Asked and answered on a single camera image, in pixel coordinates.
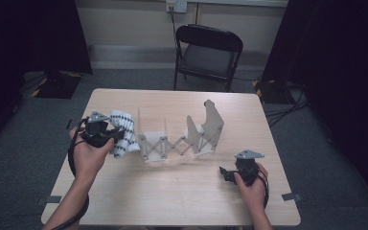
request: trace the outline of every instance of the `black folding chair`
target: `black folding chair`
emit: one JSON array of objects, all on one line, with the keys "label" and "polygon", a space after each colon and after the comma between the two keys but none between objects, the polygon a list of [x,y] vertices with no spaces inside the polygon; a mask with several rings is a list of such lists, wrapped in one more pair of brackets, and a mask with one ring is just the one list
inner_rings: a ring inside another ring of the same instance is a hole
[{"label": "black folding chair", "polygon": [[[243,43],[235,34],[200,25],[184,25],[175,32],[176,59],[174,87],[177,85],[177,73],[204,79],[226,82],[229,92]],[[188,44],[182,52],[181,43]]]}]

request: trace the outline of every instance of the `gray carpet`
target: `gray carpet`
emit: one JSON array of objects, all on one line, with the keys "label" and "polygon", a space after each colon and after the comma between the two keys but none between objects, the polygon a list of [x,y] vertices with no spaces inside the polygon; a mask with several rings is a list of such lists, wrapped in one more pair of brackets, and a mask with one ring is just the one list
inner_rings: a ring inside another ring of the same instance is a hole
[{"label": "gray carpet", "polygon": [[[241,70],[236,78],[256,79],[261,71]],[[30,73],[32,79],[40,73]],[[69,145],[66,126],[75,126],[96,88],[171,90],[173,70],[95,70],[84,76],[71,100],[38,99],[25,85],[18,112],[0,131],[0,229],[38,229]],[[224,90],[220,83],[182,77],[179,90]],[[254,93],[251,82],[234,80],[237,93]],[[290,108],[265,104],[265,111]],[[352,165],[328,142],[323,125],[309,107],[288,114],[272,128],[301,224],[290,229],[368,229],[368,188]],[[82,229],[116,229],[89,227]]]}]

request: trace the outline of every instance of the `chair seat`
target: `chair seat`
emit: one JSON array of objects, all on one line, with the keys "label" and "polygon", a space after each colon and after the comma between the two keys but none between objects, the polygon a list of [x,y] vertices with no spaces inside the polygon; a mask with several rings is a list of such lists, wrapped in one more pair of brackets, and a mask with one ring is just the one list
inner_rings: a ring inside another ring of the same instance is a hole
[{"label": "chair seat", "polygon": [[231,75],[234,58],[235,54],[232,52],[189,45],[179,62],[179,69],[227,79]]}]

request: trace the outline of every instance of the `chair backrest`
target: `chair backrest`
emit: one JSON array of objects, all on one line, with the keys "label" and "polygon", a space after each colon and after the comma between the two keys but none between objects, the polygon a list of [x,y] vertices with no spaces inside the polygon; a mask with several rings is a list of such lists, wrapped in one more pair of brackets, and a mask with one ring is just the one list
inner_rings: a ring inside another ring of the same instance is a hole
[{"label": "chair backrest", "polygon": [[175,32],[175,38],[178,47],[179,42],[184,42],[230,52],[241,52],[243,49],[243,42],[236,34],[194,24],[179,27]]}]

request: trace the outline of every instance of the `forearm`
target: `forearm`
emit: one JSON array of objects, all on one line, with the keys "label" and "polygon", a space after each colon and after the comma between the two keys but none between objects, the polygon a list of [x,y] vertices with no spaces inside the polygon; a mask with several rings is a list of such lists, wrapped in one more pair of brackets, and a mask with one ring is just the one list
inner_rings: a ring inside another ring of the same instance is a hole
[{"label": "forearm", "polygon": [[74,179],[64,199],[53,212],[49,220],[47,220],[43,229],[53,229],[73,218],[82,209],[86,197],[88,196],[88,192],[94,183],[94,179],[95,178]]},{"label": "forearm", "polygon": [[250,210],[250,216],[252,217],[252,223],[255,230],[272,230],[270,220],[265,213],[265,209],[262,210]]}]

